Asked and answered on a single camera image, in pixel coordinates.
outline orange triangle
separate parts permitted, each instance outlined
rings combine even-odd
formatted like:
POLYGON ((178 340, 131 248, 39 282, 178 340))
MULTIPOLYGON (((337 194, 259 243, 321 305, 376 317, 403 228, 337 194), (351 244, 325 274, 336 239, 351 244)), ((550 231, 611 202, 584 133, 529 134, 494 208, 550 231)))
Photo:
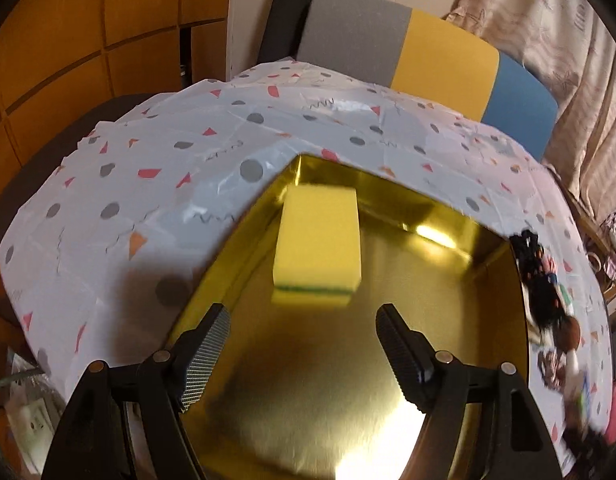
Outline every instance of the orange triangle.
POLYGON ((133 256, 137 254, 137 251, 141 249, 148 241, 148 238, 142 236, 137 231, 133 231, 130 234, 130 246, 128 247, 128 259, 132 260, 133 256))

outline red triangle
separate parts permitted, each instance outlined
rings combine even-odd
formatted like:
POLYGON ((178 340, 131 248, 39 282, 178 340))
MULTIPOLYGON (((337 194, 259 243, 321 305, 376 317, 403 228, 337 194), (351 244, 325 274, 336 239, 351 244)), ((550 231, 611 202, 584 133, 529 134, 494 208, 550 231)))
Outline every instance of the red triangle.
POLYGON ((161 169, 139 170, 137 171, 137 176, 140 178, 155 178, 161 171, 161 169))
POLYGON ((333 162, 339 162, 339 157, 337 156, 337 153, 332 152, 331 150, 327 150, 326 148, 322 150, 322 157, 325 158, 326 160, 332 160, 333 162))
POLYGON ((183 186, 184 184, 190 184, 191 180, 190 180, 190 174, 187 173, 186 176, 184 178, 181 179, 181 181, 175 186, 177 189, 179 189, 181 186, 183 186))
POLYGON ((24 328, 26 329, 26 332, 28 330, 30 330, 30 322, 32 321, 32 312, 27 313, 23 318, 22 318, 22 324, 24 325, 24 328))
POLYGON ((82 340, 83 331, 86 330, 86 324, 84 323, 79 327, 79 332, 77 332, 77 342, 74 346, 74 352, 77 353, 79 351, 79 343, 82 340))

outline yellow cushion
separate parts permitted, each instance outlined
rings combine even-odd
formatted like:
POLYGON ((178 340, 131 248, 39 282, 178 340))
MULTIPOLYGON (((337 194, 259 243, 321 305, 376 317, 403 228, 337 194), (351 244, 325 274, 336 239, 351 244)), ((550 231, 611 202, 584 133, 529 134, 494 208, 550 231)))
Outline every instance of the yellow cushion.
POLYGON ((355 189, 313 185, 288 187, 273 265, 275 287, 349 294, 360 280, 355 189))
POLYGON ((390 87, 480 121, 498 67, 496 48, 451 23, 413 9, 390 87))

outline patterned curtain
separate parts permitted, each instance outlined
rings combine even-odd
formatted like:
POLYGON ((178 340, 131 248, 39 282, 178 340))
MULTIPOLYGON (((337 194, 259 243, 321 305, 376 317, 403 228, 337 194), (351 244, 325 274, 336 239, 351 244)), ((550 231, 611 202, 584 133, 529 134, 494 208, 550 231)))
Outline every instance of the patterned curtain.
POLYGON ((616 44, 587 0, 460 0, 448 21, 521 62, 559 118, 544 155, 601 223, 616 209, 616 44))

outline gray circle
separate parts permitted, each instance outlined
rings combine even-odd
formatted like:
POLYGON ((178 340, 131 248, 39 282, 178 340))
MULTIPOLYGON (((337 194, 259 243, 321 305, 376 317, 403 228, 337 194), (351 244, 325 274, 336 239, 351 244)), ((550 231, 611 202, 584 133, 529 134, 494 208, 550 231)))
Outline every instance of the gray circle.
POLYGON ((117 202, 111 202, 104 209, 101 210, 100 217, 104 220, 108 220, 119 213, 119 204, 117 202))
POLYGON ((472 209, 473 211, 479 211, 479 204, 477 204, 475 200, 473 200, 472 198, 468 197, 466 199, 466 203, 470 206, 470 209, 472 209))
POLYGON ((259 161, 247 158, 239 167, 239 174, 246 182, 258 182, 264 176, 264 169, 259 161))
POLYGON ((246 120, 249 123, 261 124, 264 121, 264 116, 255 112, 246 117, 246 120))
POLYGON ((99 176, 108 176, 112 170, 115 169, 115 163, 110 162, 109 164, 104 164, 101 168, 99 168, 99 176))
POLYGON ((451 363, 454 356, 448 350, 440 350, 435 353, 435 359, 440 363, 451 363))
POLYGON ((170 352, 167 350, 157 350, 152 354, 152 360, 156 363, 165 363, 170 359, 170 352))
POLYGON ((188 303, 190 290, 181 276, 164 276, 154 288, 159 303, 166 307, 184 307, 188 303))
POLYGON ((104 369, 104 361, 93 361, 88 365, 88 371, 91 374, 97 374, 104 369))
POLYGON ((515 365, 509 362, 502 363, 500 368, 506 375, 515 375, 517 373, 515 365))
POLYGON ((46 212, 46 218, 53 218, 54 216, 57 215, 57 213, 59 213, 59 210, 61 208, 62 208, 61 204, 54 203, 48 208, 48 211, 46 212))

